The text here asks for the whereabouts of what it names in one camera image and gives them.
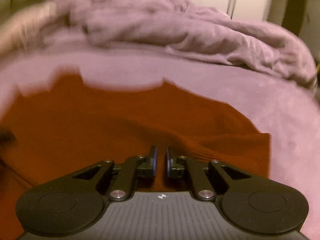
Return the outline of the crumpled purple duvet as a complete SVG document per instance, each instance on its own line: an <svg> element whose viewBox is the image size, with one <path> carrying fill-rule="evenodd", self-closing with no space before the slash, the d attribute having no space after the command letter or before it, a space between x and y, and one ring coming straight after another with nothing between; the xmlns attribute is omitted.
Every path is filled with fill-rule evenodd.
<svg viewBox="0 0 320 240"><path fill-rule="evenodd" d="M167 54L228 66L245 66L309 90L316 65L305 43L264 21L239 21L189 0L47 0L47 26L80 31L99 47L140 44Z"/></svg>

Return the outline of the cream long plush toy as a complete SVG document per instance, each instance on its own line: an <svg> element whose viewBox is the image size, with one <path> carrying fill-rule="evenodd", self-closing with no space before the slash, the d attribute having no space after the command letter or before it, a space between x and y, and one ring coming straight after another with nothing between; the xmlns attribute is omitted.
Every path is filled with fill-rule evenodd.
<svg viewBox="0 0 320 240"><path fill-rule="evenodd" d="M54 2L26 7L1 24L1 56L25 47L56 16Z"/></svg>

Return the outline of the rust red knit sweater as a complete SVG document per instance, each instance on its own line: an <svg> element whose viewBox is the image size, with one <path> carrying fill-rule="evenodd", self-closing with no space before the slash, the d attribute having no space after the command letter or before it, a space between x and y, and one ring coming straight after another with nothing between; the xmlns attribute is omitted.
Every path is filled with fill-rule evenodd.
<svg viewBox="0 0 320 240"><path fill-rule="evenodd" d="M177 153L201 162L220 159L267 177L270 136L232 106L164 82L139 91L89 87L79 75L60 76L51 89L15 94L1 127L16 140L1 151L1 239L22 233L15 214L18 198L46 183L102 160L123 162L158 148L157 191L164 155Z"/></svg>

